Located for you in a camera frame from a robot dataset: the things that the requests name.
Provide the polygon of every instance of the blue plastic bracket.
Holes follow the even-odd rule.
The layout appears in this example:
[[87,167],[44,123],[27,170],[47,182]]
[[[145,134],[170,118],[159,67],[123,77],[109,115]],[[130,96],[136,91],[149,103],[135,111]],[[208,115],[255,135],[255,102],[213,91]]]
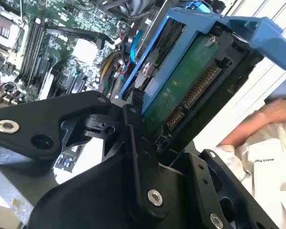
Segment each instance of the blue plastic bracket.
[[175,46],[172,48],[170,54],[161,64],[158,73],[153,77],[153,82],[148,85],[145,90],[142,114],[158,95],[159,91],[196,38],[197,34],[200,32],[207,34],[217,21],[226,25],[236,34],[248,41],[251,48],[257,49],[261,54],[286,70],[286,39],[281,35],[282,29],[270,19],[228,17],[183,8],[172,8],[168,10],[168,13],[157,33],[122,88],[119,94],[120,98],[122,98],[124,91],[134,79],[136,72],[141,68],[150,49],[169,18],[183,23],[185,28]]

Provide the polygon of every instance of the white wall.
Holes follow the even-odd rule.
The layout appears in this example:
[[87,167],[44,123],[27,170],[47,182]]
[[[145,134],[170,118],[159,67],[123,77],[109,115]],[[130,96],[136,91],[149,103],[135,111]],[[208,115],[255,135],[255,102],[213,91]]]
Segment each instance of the white wall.
[[[284,29],[286,38],[286,0],[238,0],[228,16],[269,17]],[[195,137],[196,148],[202,151],[218,145],[248,114],[262,106],[264,99],[285,79],[286,71],[264,58],[244,86]]]

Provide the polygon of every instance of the black metal bracket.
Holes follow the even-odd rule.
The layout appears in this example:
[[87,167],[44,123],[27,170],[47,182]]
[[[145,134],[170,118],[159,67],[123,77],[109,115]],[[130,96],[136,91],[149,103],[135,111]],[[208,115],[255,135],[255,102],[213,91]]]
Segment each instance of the black metal bracket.
[[74,37],[74,38],[88,40],[90,42],[95,43],[99,50],[104,48],[105,41],[108,41],[110,44],[114,44],[114,41],[110,37],[99,32],[87,31],[71,27],[63,27],[63,26],[47,26],[45,30],[47,34],[52,34],[52,35],[58,34],[67,37]]

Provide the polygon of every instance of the computer motherboard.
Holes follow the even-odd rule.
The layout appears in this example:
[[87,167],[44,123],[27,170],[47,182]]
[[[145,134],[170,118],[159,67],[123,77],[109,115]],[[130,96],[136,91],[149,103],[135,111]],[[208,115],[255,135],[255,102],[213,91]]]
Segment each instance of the computer motherboard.
[[[76,4],[75,0],[0,0],[0,106],[48,98],[42,91],[53,83],[65,94],[98,90],[102,62],[115,51],[129,25],[88,1],[86,10]],[[99,49],[88,40],[39,28],[45,26],[99,32],[115,44],[105,42]],[[49,79],[57,69],[60,76]]]

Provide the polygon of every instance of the yellow wire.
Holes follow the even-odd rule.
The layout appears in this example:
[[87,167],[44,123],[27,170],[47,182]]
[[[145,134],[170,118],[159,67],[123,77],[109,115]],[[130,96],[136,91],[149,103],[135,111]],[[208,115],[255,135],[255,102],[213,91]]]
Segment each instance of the yellow wire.
[[101,74],[101,80],[102,80],[102,78],[104,77],[104,75],[106,74],[106,72],[107,72],[107,70],[108,70],[108,68],[109,68],[109,66],[110,66],[110,64],[111,64],[111,62],[112,62],[112,60],[113,60],[113,58],[114,58],[116,55],[118,55],[118,54],[119,54],[119,52],[116,52],[116,53],[112,54],[112,55],[109,57],[107,63],[105,64],[105,66],[104,66],[104,68],[103,68],[103,71],[102,71],[102,74]]

